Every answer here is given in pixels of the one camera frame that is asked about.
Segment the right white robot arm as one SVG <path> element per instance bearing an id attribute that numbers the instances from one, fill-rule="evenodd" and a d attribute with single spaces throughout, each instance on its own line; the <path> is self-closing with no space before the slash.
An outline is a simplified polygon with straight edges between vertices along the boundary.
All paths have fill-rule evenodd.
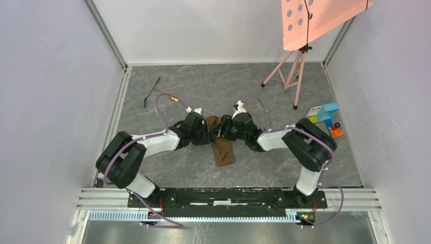
<path id="1" fill-rule="evenodd" d="M 294 202 L 307 207 L 314 201 L 321 174 L 337 148 L 334 139 L 306 118 L 291 126 L 275 130 L 259 129 L 248 112 L 224 115 L 210 130 L 210 134 L 230 141 L 243 140 L 256 152 L 289 149 L 301 164 L 299 179 L 294 187 Z"/>

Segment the brown cloth napkin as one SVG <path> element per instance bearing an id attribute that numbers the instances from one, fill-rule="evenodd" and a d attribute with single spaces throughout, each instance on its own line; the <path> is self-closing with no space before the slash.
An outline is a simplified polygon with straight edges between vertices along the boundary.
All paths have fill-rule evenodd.
<path id="1" fill-rule="evenodd" d="M 214 129 L 220 122 L 220 116 L 209 116 L 206 118 L 209 129 Z M 227 166 L 236 162 L 233 151 L 232 142 L 222 137 L 211 134 L 212 150 L 214 155 L 215 164 L 217 167 Z"/>

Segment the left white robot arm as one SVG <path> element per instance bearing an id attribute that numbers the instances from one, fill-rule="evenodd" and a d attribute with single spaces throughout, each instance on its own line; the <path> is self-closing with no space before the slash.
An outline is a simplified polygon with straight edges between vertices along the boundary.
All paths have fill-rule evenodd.
<path id="1" fill-rule="evenodd" d="M 179 150 L 192 145 L 209 144 L 209 127 L 202 109 L 189 110 L 185 119 L 170 126 L 167 132 L 147 135 L 117 133 L 96 161 L 96 168 L 119 189 L 127 189 L 140 196 L 147 207 L 160 200 L 157 186 L 139 173 L 143 159 L 165 151 Z"/>

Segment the gold spoon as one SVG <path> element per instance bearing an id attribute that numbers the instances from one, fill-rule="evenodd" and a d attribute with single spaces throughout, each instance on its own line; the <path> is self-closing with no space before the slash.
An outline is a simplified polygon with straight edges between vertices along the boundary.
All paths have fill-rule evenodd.
<path id="1" fill-rule="evenodd" d="M 162 90 L 162 89 L 160 89 L 158 87 L 155 87 L 154 90 L 156 90 L 156 91 L 158 91 L 158 92 L 160 92 L 162 94 L 168 94 L 169 97 L 170 97 L 170 99 L 173 100 L 173 101 L 175 101 L 175 102 L 179 101 L 177 94 L 168 93 L 168 92 L 166 92 L 166 91 L 164 91 L 164 90 Z"/>

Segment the black fork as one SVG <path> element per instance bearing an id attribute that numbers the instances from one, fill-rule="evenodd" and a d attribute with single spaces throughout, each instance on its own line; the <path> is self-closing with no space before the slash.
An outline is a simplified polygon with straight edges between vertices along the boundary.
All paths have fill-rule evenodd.
<path id="1" fill-rule="evenodd" d="M 159 83 L 160 79 L 161 79 L 161 77 L 159 77 L 156 80 L 156 82 L 154 83 L 152 89 L 149 91 L 148 95 L 144 98 L 144 100 L 143 100 L 143 106 L 144 106 L 144 108 L 147 107 L 147 99 L 150 97 L 151 93 L 154 91 L 154 89 L 155 89 L 156 85 Z"/>

